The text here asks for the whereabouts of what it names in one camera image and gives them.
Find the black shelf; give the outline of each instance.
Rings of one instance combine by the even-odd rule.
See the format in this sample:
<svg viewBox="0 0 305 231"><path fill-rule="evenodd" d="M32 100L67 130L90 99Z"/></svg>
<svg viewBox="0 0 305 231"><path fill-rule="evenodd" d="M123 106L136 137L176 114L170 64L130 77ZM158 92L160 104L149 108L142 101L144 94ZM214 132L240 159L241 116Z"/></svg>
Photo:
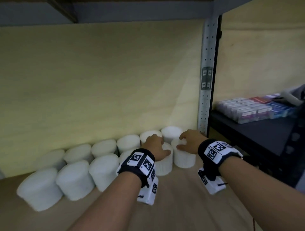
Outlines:
<svg viewBox="0 0 305 231"><path fill-rule="evenodd" d="M282 171L280 158L295 119L285 117L237 124L218 111L210 113L209 124L220 134L273 171Z"/></svg>

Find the cream wall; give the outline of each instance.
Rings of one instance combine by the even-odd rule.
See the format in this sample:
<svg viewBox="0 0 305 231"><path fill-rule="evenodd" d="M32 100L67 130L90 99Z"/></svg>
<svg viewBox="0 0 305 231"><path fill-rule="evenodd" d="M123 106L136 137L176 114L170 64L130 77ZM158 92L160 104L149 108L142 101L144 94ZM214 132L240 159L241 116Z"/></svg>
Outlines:
<svg viewBox="0 0 305 231"><path fill-rule="evenodd" d="M253 0L223 15L214 102L305 83L305 1Z"/></svg>
<svg viewBox="0 0 305 231"><path fill-rule="evenodd" d="M203 20L0 28L0 169L45 152L196 128Z"/></svg>

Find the human hand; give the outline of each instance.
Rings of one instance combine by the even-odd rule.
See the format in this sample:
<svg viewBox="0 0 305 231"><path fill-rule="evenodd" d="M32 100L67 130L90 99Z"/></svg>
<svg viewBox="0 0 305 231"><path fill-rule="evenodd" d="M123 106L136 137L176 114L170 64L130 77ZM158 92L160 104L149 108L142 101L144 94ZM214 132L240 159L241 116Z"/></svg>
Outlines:
<svg viewBox="0 0 305 231"><path fill-rule="evenodd" d="M208 138L202 135L199 131L189 129L186 132L183 132L179 139L186 139L186 145L177 145L178 150L186 151L191 154L198 154L199 145Z"/></svg>
<svg viewBox="0 0 305 231"><path fill-rule="evenodd" d="M146 139L141 148L149 150L155 157L155 161L161 161L170 154L170 150L162 149L163 143L164 141L162 137L157 136L157 134L153 134Z"/></svg>

